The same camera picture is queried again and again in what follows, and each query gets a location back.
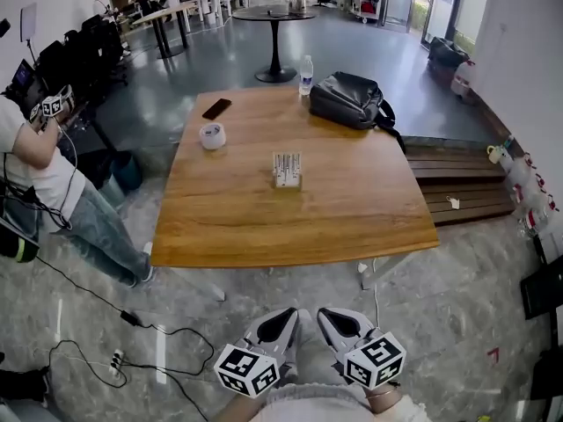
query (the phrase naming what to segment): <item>gray floor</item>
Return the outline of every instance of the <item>gray floor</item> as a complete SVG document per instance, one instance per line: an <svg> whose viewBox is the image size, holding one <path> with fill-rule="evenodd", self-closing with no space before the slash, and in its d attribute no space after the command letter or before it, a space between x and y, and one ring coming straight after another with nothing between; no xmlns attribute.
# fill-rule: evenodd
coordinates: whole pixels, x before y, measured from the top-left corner
<svg viewBox="0 0 563 422"><path fill-rule="evenodd" d="M403 135L496 141L475 108L428 74L428 52L413 36L363 25L336 9L314 10L319 16L313 20L280 23L283 64L298 69L302 56L309 54L314 82L337 70L377 80ZM201 30L199 18L190 23L193 32ZM167 30L171 45L180 44L173 22ZM133 49L129 87L115 86L99 108L99 121L118 149L177 142L200 92L271 85L254 77L271 59L268 22L231 19L224 28L192 34L189 49L166 61L157 59L152 27L129 34L128 41ZM297 87L298 79L288 85ZM102 148L95 135L77 146L81 152Z"/></svg>
<svg viewBox="0 0 563 422"><path fill-rule="evenodd" d="M153 236L164 186L163 178L145 181L121 210L139 247ZM544 316L523 318L519 280L537 269L530 242L516 234L511 217L440 229L439 236L440 247L413 254L377 283L381 325L408 352L400 377L404 391L426 405L434 422L471 421L482 414L503 422L537 420L543 402L526 399L533 365L549 345L549 327ZM116 285L58 236L46 238L41 255L81 285L134 310L146 324L168 330L191 326L219 348L239 338L254 317L273 309L296 306L314 314L319 307L337 306L360 310L372 320L376 315L373 293L360 290L355 262L272 272L203 271L227 292L227 301L219 303L190 288L181 270L161 269L147 287ZM3 367L45 365L48 349L59 338L78 342L107 380L106 364L116 348L130 361L155 364L154 331L128 326L119 313L37 262L15 266L0 258L0 270ZM495 347L500 349L498 364L487 356ZM193 335L166 340L168 367L196 370L207 354ZM128 386L109 389L83 362L72 359L77 356L76 348L65 346L53 364L55 401L71 420L200 420L175 385L158 383L154 371L129 370ZM209 416L230 398L210 367L196 379L180 379Z"/></svg>

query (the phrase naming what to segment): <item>wooden bench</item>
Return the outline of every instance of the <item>wooden bench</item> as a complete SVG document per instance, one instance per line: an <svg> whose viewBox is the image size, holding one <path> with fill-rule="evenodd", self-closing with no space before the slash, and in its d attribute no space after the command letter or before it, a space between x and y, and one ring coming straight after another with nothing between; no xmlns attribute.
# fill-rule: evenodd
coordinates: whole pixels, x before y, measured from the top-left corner
<svg viewBox="0 0 563 422"><path fill-rule="evenodd" d="M406 158L439 227L478 221L515 210L502 184L504 170L483 150L409 146ZM460 200L453 209L448 197Z"/></svg>

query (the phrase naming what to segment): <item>computer monitor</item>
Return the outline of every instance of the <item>computer monitor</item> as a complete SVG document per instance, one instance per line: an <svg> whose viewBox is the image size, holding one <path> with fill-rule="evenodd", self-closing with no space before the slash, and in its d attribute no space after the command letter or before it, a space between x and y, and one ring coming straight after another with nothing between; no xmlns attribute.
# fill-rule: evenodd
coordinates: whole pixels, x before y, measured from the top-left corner
<svg viewBox="0 0 563 422"><path fill-rule="evenodd" d="M32 66L26 60L22 60L11 80L12 86L20 92L27 92L33 84L33 73Z"/></svg>
<svg viewBox="0 0 563 422"><path fill-rule="evenodd" d="M35 20L37 18L37 4L30 4L21 9L19 20L19 40L25 42L35 35Z"/></svg>

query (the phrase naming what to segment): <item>person in white shirt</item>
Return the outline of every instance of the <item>person in white shirt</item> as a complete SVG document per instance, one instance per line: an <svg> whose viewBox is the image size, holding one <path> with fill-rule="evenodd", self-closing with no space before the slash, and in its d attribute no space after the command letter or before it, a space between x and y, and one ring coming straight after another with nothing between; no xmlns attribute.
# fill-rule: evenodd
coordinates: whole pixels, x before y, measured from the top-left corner
<svg viewBox="0 0 563 422"><path fill-rule="evenodd" d="M94 0L94 3L92 5L92 9L94 11L94 15L98 15L103 20L107 20L109 23L114 24L115 29L119 32L119 29L117 28L117 24L115 23L115 17L114 17L114 15L118 13L117 9L114 10L114 11L110 10L109 5L106 6L106 4L103 2L103 0ZM129 51L129 45L128 45L127 42L123 42L121 44L121 46L123 47L123 56L131 55L131 52Z"/></svg>
<svg viewBox="0 0 563 422"><path fill-rule="evenodd" d="M66 236L101 272L129 287L149 281L152 245L143 251L134 247L112 206L61 155L56 147L60 133L54 118L40 132L38 124L28 123L17 105L0 95L0 178L22 191L33 188L40 203L60 211L62 217L43 211L43 228Z"/></svg>
<svg viewBox="0 0 563 422"><path fill-rule="evenodd" d="M237 395L212 422L430 422L424 405L391 384L373 390L347 385L332 367L333 352L316 336L306 309L299 310L292 348L296 375L256 399Z"/></svg>

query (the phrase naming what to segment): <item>white tape roll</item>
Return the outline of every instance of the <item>white tape roll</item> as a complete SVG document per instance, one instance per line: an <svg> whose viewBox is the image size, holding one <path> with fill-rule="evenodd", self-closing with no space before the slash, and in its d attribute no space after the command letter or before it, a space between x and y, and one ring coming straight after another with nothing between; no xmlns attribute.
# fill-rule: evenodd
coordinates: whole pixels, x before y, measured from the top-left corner
<svg viewBox="0 0 563 422"><path fill-rule="evenodd" d="M200 141L204 149L217 150L227 142L225 129L220 123L208 123L201 127Z"/></svg>

